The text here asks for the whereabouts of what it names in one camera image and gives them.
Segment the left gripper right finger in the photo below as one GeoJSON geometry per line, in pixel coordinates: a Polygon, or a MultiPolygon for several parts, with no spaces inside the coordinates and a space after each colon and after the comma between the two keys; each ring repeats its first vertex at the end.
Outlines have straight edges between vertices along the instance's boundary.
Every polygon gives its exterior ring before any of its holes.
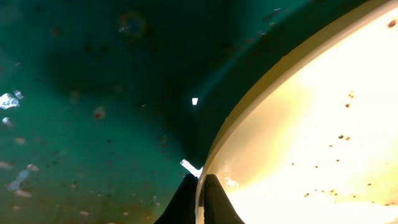
{"type": "Polygon", "coordinates": [[[216,175],[208,174],[206,176],[204,188],[205,224],[244,224],[233,208],[216,175]]]}

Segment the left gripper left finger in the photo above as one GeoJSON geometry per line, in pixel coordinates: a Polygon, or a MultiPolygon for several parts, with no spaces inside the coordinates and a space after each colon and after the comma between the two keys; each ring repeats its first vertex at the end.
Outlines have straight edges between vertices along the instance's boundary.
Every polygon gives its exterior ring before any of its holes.
{"type": "Polygon", "coordinates": [[[154,224],[195,224],[195,193],[198,179],[184,176],[167,208],[154,224]]]}

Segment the light green plate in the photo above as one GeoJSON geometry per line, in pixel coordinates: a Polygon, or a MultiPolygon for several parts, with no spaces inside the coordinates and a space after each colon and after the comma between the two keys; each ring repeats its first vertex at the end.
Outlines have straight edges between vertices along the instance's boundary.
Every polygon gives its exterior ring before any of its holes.
{"type": "Polygon", "coordinates": [[[282,57],[222,125],[225,223],[397,222],[397,2],[367,1],[282,57]]]}

